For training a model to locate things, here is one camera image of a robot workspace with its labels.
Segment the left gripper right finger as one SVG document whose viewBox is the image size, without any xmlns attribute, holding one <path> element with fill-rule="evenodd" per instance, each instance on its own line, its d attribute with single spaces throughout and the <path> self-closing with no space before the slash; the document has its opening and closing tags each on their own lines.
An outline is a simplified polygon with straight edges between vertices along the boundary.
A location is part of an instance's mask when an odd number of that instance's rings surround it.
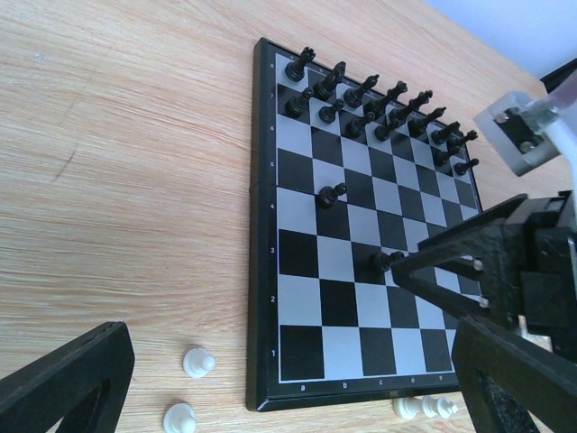
<svg viewBox="0 0 577 433">
<path fill-rule="evenodd" d="M 485 318 L 459 319 L 452 352 L 478 432 L 576 430 L 576 365 Z"/>
</svg>

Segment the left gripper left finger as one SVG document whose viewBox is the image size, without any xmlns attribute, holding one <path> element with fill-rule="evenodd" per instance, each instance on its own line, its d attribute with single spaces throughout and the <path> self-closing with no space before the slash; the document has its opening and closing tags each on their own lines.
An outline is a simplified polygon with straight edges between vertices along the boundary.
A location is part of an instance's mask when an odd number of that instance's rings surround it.
<svg viewBox="0 0 577 433">
<path fill-rule="evenodd" d="M 105 322 L 1 380 L 3 432 L 114 432 L 134 368 L 124 322 Z"/>
</svg>

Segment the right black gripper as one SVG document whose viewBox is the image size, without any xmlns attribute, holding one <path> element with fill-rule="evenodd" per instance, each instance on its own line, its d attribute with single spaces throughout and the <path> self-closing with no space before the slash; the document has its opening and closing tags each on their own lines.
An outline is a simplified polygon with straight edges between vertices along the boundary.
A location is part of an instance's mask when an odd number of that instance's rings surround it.
<svg viewBox="0 0 577 433">
<path fill-rule="evenodd" d="M 423 280 L 429 267 L 480 284 L 479 301 Z M 510 331 L 549 336 L 555 352 L 576 350 L 576 221 L 571 191 L 518 194 L 418 244 L 390 266 L 401 288 L 454 318 L 478 316 Z"/>
</svg>

